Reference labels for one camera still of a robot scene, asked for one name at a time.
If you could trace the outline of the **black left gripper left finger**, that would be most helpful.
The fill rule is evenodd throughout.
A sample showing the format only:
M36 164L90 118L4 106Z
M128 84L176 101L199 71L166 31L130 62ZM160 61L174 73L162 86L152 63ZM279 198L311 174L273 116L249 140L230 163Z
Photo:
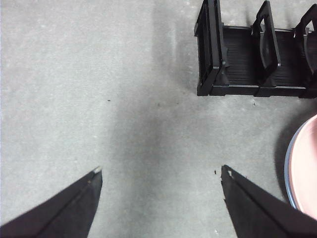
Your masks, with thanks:
M103 185L97 167L42 204L0 227L2 238L86 238Z

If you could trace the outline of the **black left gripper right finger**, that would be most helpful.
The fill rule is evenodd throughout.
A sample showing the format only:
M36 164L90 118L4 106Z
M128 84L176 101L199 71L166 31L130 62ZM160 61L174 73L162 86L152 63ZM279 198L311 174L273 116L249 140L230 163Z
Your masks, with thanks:
M315 238L317 222L236 172L221 167L224 201L239 238Z

